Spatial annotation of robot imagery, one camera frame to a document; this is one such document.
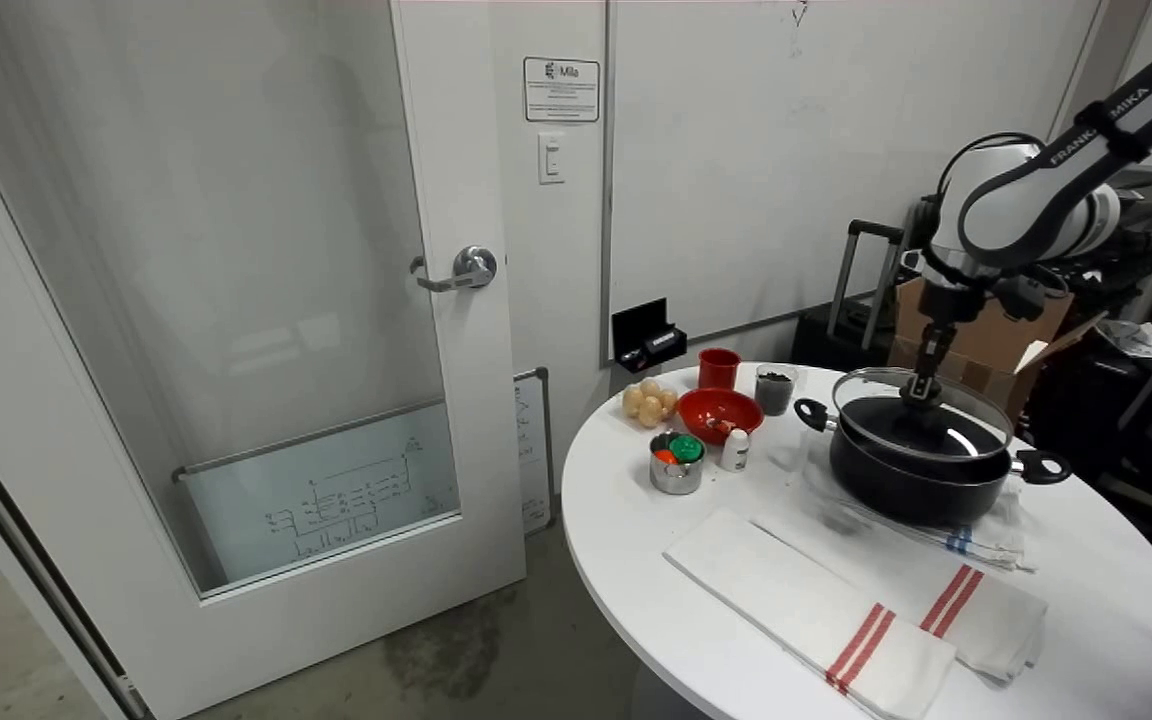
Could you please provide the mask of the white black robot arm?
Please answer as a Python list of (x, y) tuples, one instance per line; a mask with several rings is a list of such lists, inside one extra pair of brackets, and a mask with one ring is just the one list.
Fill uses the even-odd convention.
[(1036, 274), (1094, 253), (1118, 202), (1106, 179), (1152, 155), (1152, 61), (1103, 99), (1082, 103), (1054, 142), (988, 134), (942, 159), (936, 194), (912, 214), (925, 275), (907, 400), (940, 398), (940, 365), (982, 299), (1031, 320)]

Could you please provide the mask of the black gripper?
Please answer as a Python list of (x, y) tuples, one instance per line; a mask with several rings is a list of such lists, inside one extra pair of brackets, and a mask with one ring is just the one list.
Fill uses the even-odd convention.
[(918, 354), (912, 365), (912, 380), (902, 389), (907, 400), (940, 400), (942, 385), (942, 354), (955, 336), (958, 323), (976, 320), (982, 307), (982, 292), (978, 289), (942, 289), (942, 285), (929, 285), (918, 298), (918, 314), (929, 320), (925, 336), (918, 336)]

